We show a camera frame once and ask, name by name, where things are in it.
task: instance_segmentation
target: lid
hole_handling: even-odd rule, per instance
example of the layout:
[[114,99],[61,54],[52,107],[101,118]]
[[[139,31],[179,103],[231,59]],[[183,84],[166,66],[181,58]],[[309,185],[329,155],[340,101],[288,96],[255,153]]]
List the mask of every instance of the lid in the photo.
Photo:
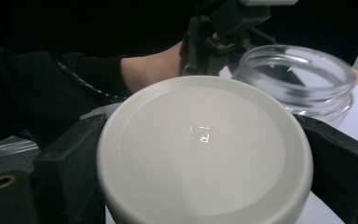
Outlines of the lid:
[[222,77],[133,94],[106,122],[97,158],[109,210],[130,223],[291,223],[312,178],[293,115]]

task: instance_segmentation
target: hand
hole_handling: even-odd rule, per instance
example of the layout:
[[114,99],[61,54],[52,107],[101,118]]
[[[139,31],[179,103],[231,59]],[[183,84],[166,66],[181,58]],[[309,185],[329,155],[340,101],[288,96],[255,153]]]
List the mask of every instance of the hand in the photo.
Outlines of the hand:
[[179,77],[182,42],[160,53],[121,60],[121,74],[132,92],[162,80]]

